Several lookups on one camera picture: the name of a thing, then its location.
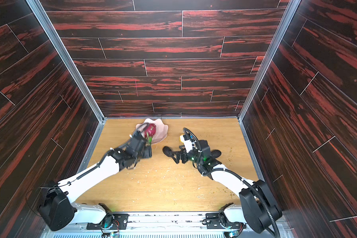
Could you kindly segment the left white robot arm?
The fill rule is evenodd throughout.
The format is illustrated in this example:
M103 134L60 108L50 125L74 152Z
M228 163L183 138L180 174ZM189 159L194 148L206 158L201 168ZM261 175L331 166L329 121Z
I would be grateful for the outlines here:
M61 180L49 182L42 187L38 212L51 231L58 231L70 224L112 225L112 212L107 206L87 205L76 200L104 179L137 164L140 159L152 156L151 145L141 132L135 132L122 146L110 149L102 159L86 170Z

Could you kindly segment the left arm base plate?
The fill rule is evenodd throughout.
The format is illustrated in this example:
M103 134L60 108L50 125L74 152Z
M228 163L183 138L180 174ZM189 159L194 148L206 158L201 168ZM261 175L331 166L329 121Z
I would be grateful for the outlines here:
M87 230L125 230L128 225L129 214L113 213L106 215L99 224L88 223Z

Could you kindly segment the dark avocado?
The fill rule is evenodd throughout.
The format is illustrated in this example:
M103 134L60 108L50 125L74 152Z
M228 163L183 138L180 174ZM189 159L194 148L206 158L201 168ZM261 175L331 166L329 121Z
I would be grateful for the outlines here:
M212 150L211 151L211 158L216 159L222 155L220 150Z
M168 146L164 146L163 147L163 153L167 156L167 157L170 157L170 158L174 158L175 154L174 152L172 151L172 149Z

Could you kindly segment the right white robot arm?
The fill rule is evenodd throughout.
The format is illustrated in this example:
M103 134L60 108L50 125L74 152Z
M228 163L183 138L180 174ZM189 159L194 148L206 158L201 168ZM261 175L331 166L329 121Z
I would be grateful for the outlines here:
M246 226L258 234L267 231L275 238L280 237L276 221L283 213L264 181L252 181L227 169L217 160L221 151L210 150L209 147L187 152L184 146L179 151L165 146L163 153L175 163L192 161L203 177L222 184L240 199L240 205L228 203L219 209L217 215L208 215L203 225L210 229L218 226L229 229L230 232L224 234L226 238L237 238Z

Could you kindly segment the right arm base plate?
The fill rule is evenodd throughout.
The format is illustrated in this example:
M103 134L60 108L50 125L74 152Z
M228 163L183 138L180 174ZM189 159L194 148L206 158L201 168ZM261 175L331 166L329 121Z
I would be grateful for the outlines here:
M202 225L206 226L207 229L240 229L242 226L240 222L230 222L224 214L219 212L206 213Z

